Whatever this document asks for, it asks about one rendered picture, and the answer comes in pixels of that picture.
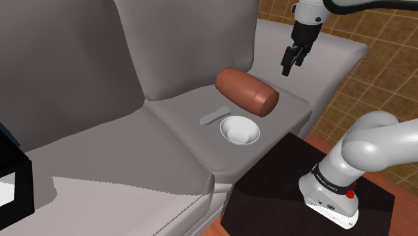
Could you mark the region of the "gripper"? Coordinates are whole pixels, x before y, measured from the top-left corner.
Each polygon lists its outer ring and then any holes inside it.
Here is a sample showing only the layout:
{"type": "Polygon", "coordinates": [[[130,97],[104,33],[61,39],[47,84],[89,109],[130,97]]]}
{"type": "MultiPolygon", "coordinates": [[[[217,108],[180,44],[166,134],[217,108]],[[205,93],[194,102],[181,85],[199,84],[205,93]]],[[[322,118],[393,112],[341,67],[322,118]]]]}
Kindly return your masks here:
{"type": "Polygon", "coordinates": [[[301,66],[305,57],[310,53],[313,43],[317,40],[322,24],[307,25],[295,21],[291,33],[293,45],[285,50],[281,65],[283,67],[282,75],[288,76],[291,67],[295,64],[301,66]]]}

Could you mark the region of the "brown cylindrical bolster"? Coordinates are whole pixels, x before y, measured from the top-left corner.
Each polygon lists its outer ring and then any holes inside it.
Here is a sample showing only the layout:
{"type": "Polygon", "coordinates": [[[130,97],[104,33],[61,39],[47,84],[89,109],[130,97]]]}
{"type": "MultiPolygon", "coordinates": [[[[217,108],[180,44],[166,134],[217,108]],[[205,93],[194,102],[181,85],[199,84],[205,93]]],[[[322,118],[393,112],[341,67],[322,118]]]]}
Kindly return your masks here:
{"type": "Polygon", "coordinates": [[[232,103],[259,117],[271,113],[279,100],[279,92],[266,82],[233,68],[218,73],[215,87],[232,103]]]}

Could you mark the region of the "white bowl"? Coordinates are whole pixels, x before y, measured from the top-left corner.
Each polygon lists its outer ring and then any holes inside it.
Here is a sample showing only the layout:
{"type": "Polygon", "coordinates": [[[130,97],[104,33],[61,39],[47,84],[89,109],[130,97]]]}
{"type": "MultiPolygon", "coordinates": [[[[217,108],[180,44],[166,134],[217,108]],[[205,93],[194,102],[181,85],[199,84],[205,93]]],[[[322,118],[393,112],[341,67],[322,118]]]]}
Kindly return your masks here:
{"type": "Polygon", "coordinates": [[[243,116],[229,116],[220,123],[220,131],[223,137],[235,145],[251,145],[260,137],[258,125],[243,116]]]}

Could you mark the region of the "grey flat remote control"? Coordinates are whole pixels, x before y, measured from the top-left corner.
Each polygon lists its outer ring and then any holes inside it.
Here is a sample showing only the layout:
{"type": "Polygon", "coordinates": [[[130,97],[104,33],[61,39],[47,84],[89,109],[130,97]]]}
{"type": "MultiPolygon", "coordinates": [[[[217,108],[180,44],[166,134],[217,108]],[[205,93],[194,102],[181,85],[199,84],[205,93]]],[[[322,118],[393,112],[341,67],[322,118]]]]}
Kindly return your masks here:
{"type": "Polygon", "coordinates": [[[209,125],[215,122],[216,120],[229,115],[230,113],[231,109],[229,107],[221,107],[215,110],[214,112],[201,117],[199,120],[200,125],[209,125]]]}

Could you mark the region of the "grey sofa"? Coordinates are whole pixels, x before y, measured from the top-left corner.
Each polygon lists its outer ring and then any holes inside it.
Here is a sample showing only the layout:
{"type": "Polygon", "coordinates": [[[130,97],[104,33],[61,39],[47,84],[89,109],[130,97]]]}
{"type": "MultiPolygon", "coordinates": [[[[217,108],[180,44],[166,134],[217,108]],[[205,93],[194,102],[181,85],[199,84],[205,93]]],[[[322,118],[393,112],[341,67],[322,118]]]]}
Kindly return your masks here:
{"type": "Polygon", "coordinates": [[[0,123],[32,162],[32,215],[0,236],[199,236],[284,135],[305,137],[366,45],[322,33],[283,76],[292,27],[258,0],[0,0],[0,123]],[[223,68],[279,92],[260,138],[219,122],[223,68]]]}

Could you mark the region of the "black box with white panel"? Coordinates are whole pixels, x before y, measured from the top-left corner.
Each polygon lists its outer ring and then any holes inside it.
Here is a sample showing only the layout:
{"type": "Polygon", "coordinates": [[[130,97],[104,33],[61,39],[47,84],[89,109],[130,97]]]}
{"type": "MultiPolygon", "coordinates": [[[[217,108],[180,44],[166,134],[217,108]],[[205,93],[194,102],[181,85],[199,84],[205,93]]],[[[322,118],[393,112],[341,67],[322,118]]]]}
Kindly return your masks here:
{"type": "Polygon", "coordinates": [[[35,211],[31,160],[0,123],[0,231],[35,211]]]}

